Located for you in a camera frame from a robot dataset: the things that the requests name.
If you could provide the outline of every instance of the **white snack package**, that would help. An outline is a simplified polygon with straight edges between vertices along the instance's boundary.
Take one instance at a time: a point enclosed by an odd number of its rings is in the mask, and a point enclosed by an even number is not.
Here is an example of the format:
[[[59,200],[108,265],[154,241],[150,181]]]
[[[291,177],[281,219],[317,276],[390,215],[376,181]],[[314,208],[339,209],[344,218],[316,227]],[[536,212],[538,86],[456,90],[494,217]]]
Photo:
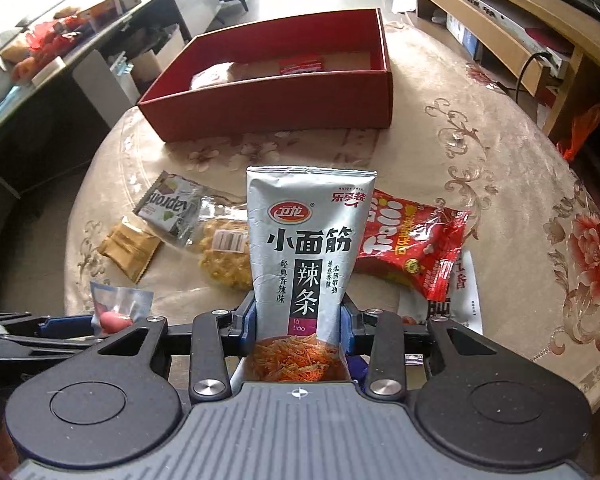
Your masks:
[[[462,248],[454,263],[446,301],[427,301],[412,288],[400,290],[398,315],[424,323],[430,316],[447,316],[454,321],[482,334],[482,316],[478,286],[475,281],[474,261],[469,249]]]
[[[252,359],[258,378],[330,379],[327,359],[319,354],[326,350],[330,358],[341,358],[340,303],[360,250],[375,179],[375,171],[247,168],[261,342]],[[343,191],[354,199],[345,202]],[[318,362],[296,363],[300,354],[315,354]]]

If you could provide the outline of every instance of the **black circular joint cover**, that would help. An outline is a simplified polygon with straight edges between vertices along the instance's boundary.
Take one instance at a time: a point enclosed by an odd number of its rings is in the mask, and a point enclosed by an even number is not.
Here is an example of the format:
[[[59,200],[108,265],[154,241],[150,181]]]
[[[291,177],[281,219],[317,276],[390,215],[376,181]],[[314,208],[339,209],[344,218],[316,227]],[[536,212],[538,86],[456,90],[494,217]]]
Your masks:
[[[573,456],[590,424],[589,404],[575,386],[522,360],[447,368],[424,384],[414,411],[425,436],[443,449],[504,472]]]
[[[59,468],[102,468],[170,436],[182,408],[165,379],[132,362],[78,373],[66,366],[73,360],[26,381],[9,399],[7,428],[22,454]]]

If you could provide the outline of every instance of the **tablecloth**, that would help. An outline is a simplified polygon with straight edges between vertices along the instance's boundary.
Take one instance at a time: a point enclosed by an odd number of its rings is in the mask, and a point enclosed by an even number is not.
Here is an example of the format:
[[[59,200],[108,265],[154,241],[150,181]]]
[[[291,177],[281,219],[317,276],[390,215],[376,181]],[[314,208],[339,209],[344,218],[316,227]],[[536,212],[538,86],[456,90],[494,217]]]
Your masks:
[[[471,211],[465,244],[484,335],[567,378],[595,409],[598,209],[536,124],[477,66],[416,28],[385,30],[394,75],[388,130],[262,132],[166,145],[137,108],[125,113],[98,149],[70,216],[66,312],[92,309],[90,280],[132,286],[96,247],[123,216],[133,216],[162,170],[237,195],[245,194],[248,165],[376,170],[378,189]],[[138,286],[155,292],[153,311],[170,323],[233,308],[244,295],[213,284],[195,254],[169,244]],[[354,273],[347,291],[359,308],[397,308],[398,285]],[[176,360],[172,376],[186,384],[186,363]]]

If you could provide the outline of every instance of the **卫龙 logo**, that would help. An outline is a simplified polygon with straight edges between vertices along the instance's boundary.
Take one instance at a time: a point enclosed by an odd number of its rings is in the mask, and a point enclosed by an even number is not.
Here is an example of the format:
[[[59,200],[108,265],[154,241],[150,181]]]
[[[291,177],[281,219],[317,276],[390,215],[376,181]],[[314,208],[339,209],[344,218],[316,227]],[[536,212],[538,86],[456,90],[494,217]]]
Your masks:
[[[269,208],[269,216],[281,224],[299,224],[311,218],[312,211],[309,207],[295,200],[278,202]]]

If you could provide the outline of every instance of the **red cardboard box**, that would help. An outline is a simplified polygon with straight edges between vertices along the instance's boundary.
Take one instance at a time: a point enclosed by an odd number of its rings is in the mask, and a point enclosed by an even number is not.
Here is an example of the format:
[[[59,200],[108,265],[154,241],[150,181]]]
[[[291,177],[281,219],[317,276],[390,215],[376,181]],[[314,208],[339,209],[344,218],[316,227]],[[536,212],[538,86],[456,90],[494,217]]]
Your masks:
[[[275,75],[285,58],[320,56],[323,72]],[[190,90],[215,64],[256,76]],[[247,23],[195,37],[138,103],[165,142],[309,128],[387,128],[393,83],[379,9]]]

